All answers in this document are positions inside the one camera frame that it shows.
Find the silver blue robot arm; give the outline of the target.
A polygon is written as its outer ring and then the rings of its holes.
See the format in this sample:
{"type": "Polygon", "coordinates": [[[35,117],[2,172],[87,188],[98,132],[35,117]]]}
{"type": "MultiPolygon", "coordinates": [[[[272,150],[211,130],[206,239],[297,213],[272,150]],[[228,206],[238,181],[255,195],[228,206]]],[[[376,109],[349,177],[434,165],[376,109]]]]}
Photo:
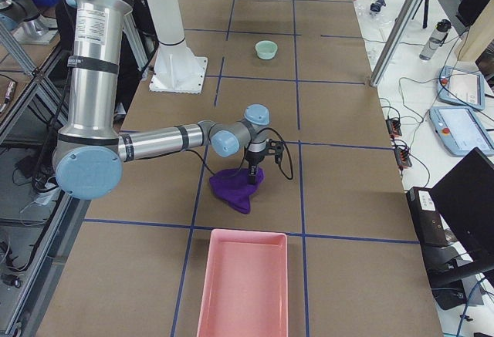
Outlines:
{"type": "MultiPolygon", "coordinates": [[[[118,134],[113,122],[119,106],[128,108],[138,84],[131,58],[130,33],[124,26],[134,0],[67,0],[73,7],[73,53],[69,115],[53,154],[56,182],[68,195],[92,200],[111,192],[132,160],[159,157],[211,146],[221,157],[239,151],[248,162],[247,181],[254,184],[269,149],[269,111],[248,106],[232,124],[201,121],[134,134],[118,134]]],[[[199,93],[208,60],[186,42],[178,0],[147,0],[157,36],[153,91],[199,93]]]]}

